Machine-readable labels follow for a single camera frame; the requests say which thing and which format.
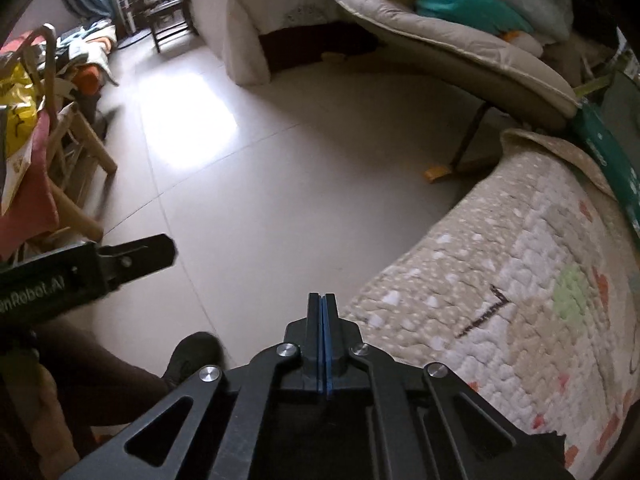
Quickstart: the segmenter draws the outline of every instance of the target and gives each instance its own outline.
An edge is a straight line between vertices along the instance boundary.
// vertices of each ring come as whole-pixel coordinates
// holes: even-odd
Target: silver screw
[[[358,343],[351,347],[351,351],[356,355],[367,355],[369,353],[369,345],[366,343]]]
[[[449,373],[449,369],[442,363],[431,363],[427,365],[427,373],[431,377],[441,379]]]
[[[298,351],[298,347],[295,346],[293,343],[282,343],[281,345],[278,345],[278,347],[276,348],[276,353],[280,357],[292,356],[297,351]]]
[[[220,377],[220,368],[217,366],[205,366],[200,369],[200,380],[206,383],[213,382]]]

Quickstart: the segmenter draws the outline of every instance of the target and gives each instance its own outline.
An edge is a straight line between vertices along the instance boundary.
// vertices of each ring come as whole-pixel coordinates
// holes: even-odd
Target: shoe
[[[196,332],[185,337],[175,347],[162,378],[173,389],[207,365],[224,368],[225,353],[213,334]]]

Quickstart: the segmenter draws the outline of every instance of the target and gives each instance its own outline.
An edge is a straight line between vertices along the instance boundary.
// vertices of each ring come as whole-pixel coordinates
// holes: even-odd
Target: white wall
[[[80,25],[80,18],[66,10],[62,0],[33,0],[15,24],[9,38],[20,36],[43,23],[50,23],[58,35]]]

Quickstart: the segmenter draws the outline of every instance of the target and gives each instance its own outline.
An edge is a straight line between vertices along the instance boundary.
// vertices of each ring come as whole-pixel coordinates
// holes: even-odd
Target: patterned bedspread
[[[572,144],[502,134],[497,169],[341,314],[397,360],[441,361],[589,479],[639,397],[640,274],[602,173]]]

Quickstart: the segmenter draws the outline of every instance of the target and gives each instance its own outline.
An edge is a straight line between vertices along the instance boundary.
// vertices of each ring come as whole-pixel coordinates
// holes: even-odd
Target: table
[[[340,16],[334,0],[191,0],[191,5],[201,37],[239,85],[271,79],[261,35],[336,22]]]

